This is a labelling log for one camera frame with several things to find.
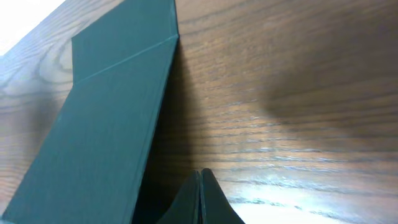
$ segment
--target wooden table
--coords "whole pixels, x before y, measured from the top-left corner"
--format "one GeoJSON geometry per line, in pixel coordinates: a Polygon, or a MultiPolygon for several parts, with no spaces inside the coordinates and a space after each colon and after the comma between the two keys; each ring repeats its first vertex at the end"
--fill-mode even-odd
{"type": "MultiPolygon", "coordinates": [[[[2,212],[72,87],[70,39],[122,0],[66,0],[3,56],[2,212]]],[[[398,220],[398,2],[177,0],[144,182],[212,168],[246,223],[398,220]]]]}

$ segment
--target dark green paper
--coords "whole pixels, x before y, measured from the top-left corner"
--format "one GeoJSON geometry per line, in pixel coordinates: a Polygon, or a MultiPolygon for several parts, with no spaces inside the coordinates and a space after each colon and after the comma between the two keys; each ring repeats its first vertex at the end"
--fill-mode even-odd
{"type": "Polygon", "coordinates": [[[72,38],[73,88],[3,219],[131,221],[177,40],[174,0],[127,0],[72,38]]]}

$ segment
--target green cardboard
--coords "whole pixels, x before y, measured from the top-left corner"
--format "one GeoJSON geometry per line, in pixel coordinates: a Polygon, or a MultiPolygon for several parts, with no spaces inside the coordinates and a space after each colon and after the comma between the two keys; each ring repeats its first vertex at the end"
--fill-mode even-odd
{"type": "Polygon", "coordinates": [[[74,38],[73,88],[3,214],[129,223],[178,40],[174,0],[129,0],[74,38]]]}

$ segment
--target black pointed object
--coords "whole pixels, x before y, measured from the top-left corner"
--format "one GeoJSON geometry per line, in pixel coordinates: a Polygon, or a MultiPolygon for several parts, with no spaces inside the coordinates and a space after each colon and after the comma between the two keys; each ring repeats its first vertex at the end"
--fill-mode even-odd
{"type": "Polygon", "coordinates": [[[130,223],[177,40],[174,0],[126,0],[72,38],[73,88],[3,219],[130,223]]]}
{"type": "Polygon", "coordinates": [[[172,205],[157,224],[176,223],[244,224],[208,168],[203,169],[200,175],[195,171],[184,182],[172,205]]]}

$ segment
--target brown wood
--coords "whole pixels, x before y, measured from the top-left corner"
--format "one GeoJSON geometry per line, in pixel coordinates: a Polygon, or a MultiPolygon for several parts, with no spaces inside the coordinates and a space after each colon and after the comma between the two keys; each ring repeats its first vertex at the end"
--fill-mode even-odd
{"type": "MultiPolygon", "coordinates": [[[[66,0],[3,56],[1,211],[72,86],[70,38],[121,0],[66,0]]],[[[148,182],[213,169],[246,223],[398,220],[398,2],[177,0],[148,182]]]]}

